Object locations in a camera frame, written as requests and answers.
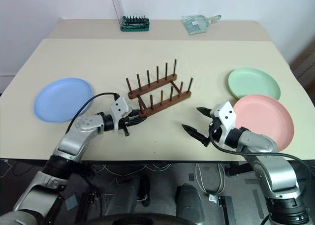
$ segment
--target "floor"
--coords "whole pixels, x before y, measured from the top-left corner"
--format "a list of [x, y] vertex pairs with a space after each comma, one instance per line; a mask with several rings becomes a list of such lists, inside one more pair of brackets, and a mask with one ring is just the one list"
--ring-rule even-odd
[[[16, 162], [9, 160], [11, 165], [15, 165]], [[3, 161], [0, 162], [0, 172], [3, 175], [8, 166]], [[215, 163], [200, 163], [200, 169], [202, 173], [203, 183], [205, 188], [211, 191], [216, 191], [220, 178], [218, 173], [218, 167]], [[150, 168], [157, 170], [152, 165], [148, 165]], [[0, 214], [7, 213], [12, 210], [15, 202], [24, 191], [28, 183], [32, 180], [35, 173], [40, 170], [40, 167], [33, 167], [26, 174], [20, 175], [25, 170], [29, 169], [31, 165], [18, 163], [16, 167], [7, 173], [6, 176], [0, 179]], [[294, 163], [293, 167], [296, 170], [298, 178], [303, 178], [304, 173], [298, 163]], [[143, 168], [142, 164], [126, 164], [126, 165], [108, 165], [108, 168], [118, 174], [127, 174]], [[95, 170], [101, 170], [102, 165], [96, 165]], [[198, 187], [195, 176], [195, 164], [194, 163], [177, 163], [172, 164], [167, 170], [163, 172], [154, 172], [148, 169], [144, 169], [138, 173], [132, 174], [128, 177], [120, 177], [113, 175], [103, 169], [100, 172], [95, 173], [93, 183], [102, 189], [103, 201], [106, 200], [107, 204], [110, 200], [111, 194], [115, 191], [118, 183], [121, 183], [127, 178], [134, 176], [147, 175], [151, 183], [151, 204], [149, 207], [142, 206], [141, 202], [137, 203], [136, 212], [151, 212], [151, 213], [163, 213], [163, 214], [176, 214], [175, 204], [175, 192], [176, 188], [183, 183], [189, 183], [194, 185], [200, 193], [205, 216], [206, 225], [223, 225], [224, 217], [222, 209], [213, 202], [208, 200], [208, 196], [204, 194]], [[300, 180], [301, 186], [304, 186], [305, 180]], [[63, 196], [68, 198], [72, 194], [75, 194], [77, 201], [80, 200], [81, 193], [87, 189], [87, 184], [79, 176], [73, 175], [68, 187], [63, 192]], [[260, 224], [261, 220], [267, 215], [266, 205], [264, 203], [264, 197], [260, 192], [257, 181], [253, 176], [253, 173], [245, 173], [234, 177], [225, 177], [225, 189], [221, 194], [224, 196], [231, 196], [235, 211], [235, 219], [237, 224]], [[310, 216], [315, 221], [315, 185], [312, 184], [308, 194], [304, 198], [304, 202], [307, 207], [310, 208]], [[61, 211], [56, 218], [54, 224], [73, 224], [77, 212], [77, 207], [70, 209], [66, 208], [65, 203], [62, 205]], [[88, 218], [92, 219], [99, 215], [99, 202], [95, 201], [91, 204]]]

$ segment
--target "black cable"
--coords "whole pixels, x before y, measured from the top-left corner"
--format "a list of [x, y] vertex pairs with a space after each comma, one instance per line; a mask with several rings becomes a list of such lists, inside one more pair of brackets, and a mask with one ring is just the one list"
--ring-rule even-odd
[[88, 105], [89, 102], [91, 102], [93, 99], [99, 97], [99, 96], [104, 96], [104, 95], [112, 95], [114, 96], [114, 99], [117, 100], [119, 98], [119, 94], [117, 93], [112, 93], [112, 92], [108, 92], [108, 93], [100, 93], [96, 96], [93, 96], [92, 98], [90, 98], [88, 101], [85, 102], [85, 104], [83, 104], [83, 106], [80, 108], [80, 110], [74, 115], [74, 117], [72, 118], [67, 130], [65, 131], [65, 133], [67, 134], [68, 131], [70, 130], [74, 120], [80, 115], [80, 113], [82, 112], [82, 110]]
[[30, 168], [26, 169], [26, 170], [25, 170], [24, 172], [22, 172], [22, 173], [15, 173], [14, 170], [15, 170], [16, 166], [17, 166], [19, 163], [20, 163], [19, 161], [16, 162], [16, 163], [14, 164], [13, 168], [12, 168], [12, 174], [13, 174], [14, 176], [16, 176], [16, 177], [23, 176], [24, 174], [28, 173], [29, 171], [31, 171], [31, 170], [35, 167], [35, 165], [32, 165]]
[[265, 223], [268, 221], [268, 219], [269, 219], [269, 214], [264, 218], [263, 221], [261, 221], [260, 225], [265, 225]]
[[288, 154], [284, 154], [284, 153], [242, 153], [242, 152], [236, 152], [236, 151], [231, 151], [231, 150], [226, 150], [221, 148], [213, 139], [213, 129], [211, 130], [212, 132], [209, 132], [209, 137], [211, 140], [211, 143], [214, 145], [214, 147], [216, 147], [218, 150], [228, 153], [228, 154], [232, 154], [232, 155], [241, 155], [241, 156], [246, 156], [246, 155], [251, 155], [251, 156], [281, 156], [281, 157], [286, 157], [286, 158], [290, 158], [296, 161], [299, 161], [305, 168], [306, 172], [307, 172], [307, 180], [306, 180], [306, 184], [305, 187], [303, 188], [302, 192], [301, 192], [301, 196], [303, 196], [307, 190], [307, 188], [309, 187], [311, 180], [312, 180], [312, 172], [311, 169], [309, 167], [309, 165], [307, 163], [305, 163], [304, 161], [302, 161], [301, 159], [299, 159], [296, 156], [293, 155], [288, 155]]

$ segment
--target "pink plate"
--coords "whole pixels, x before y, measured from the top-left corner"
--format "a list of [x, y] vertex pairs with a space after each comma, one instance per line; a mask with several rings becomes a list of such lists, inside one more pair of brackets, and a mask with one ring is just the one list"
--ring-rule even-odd
[[263, 95], [241, 98], [234, 105], [236, 127], [245, 127], [272, 138], [278, 150], [284, 150], [293, 139], [294, 125], [286, 108], [277, 100]]

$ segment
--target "table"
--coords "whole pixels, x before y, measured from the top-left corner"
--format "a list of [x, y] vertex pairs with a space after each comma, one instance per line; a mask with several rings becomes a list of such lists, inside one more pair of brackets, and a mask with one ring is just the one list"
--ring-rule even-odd
[[[69, 124], [36, 118], [33, 102], [49, 83], [67, 77], [88, 81], [94, 93], [118, 92], [127, 98], [126, 77], [136, 88], [136, 74], [146, 83], [156, 65], [177, 63], [177, 84], [194, 78], [191, 98], [149, 117], [124, 132], [105, 132], [91, 141], [84, 160], [92, 161], [239, 161], [211, 145], [207, 148], [181, 127], [187, 124], [207, 134], [209, 119], [195, 108], [236, 99], [229, 92], [231, 71], [253, 67], [278, 82], [280, 102], [292, 116], [295, 134], [283, 153], [315, 159], [315, 108], [279, 51], [256, 22], [214, 24], [207, 33], [188, 36], [180, 21], [151, 21], [150, 32], [120, 32], [115, 20], [62, 20], [44, 39], [0, 97], [0, 157], [46, 160]], [[162, 88], [165, 97], [170, 85]], [[153, 92], [159, 100], [159, 90]], [[144, 101], [149, 103], [149, 96]], [[129, 101], [138, 108], [137, 100]], [[111, 97], [96, 99], [86, 114], [109, 110]]]

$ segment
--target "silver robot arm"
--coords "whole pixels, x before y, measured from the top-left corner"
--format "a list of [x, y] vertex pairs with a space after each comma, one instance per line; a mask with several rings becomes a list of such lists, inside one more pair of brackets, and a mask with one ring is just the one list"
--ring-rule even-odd
[[[236, 115], [230, 102], [224, 102], [214, 109], [197, 108], [203, 115], [213, 119], [209, 134], [222, 148], [229, 146], [240, 153], [277, 153], [276, 143], [265, 135], [258, 135], [246, 128], [235, 128]], [[183, 125], [185, 131], [208, 146], [211, 137], [205, 137], [196, 129]], [[265, 196], [273, 225], [312, 225], [301, 198], [296, 174], [283, 157], [243, 155], [252, 166]]]
[[107, 115], [78, 117], [55, 148], [45, 167], [37, 172], [16, 202], [14, 211], [0, 217], [0, 224], [36, 225], [42, 223], [53, 212], [58, 213], [63, 202], [60, 191], [66, 188], [70, 175], [80, 164], [89, 141], [104, 131], [126, 130], [126, 126], [132, 126], [144, 120], [144, 118], [134, 119], [134, 117], [123, 118], [129, 112], [130, 107], [126, 100], [120, 97], [111, 106]]

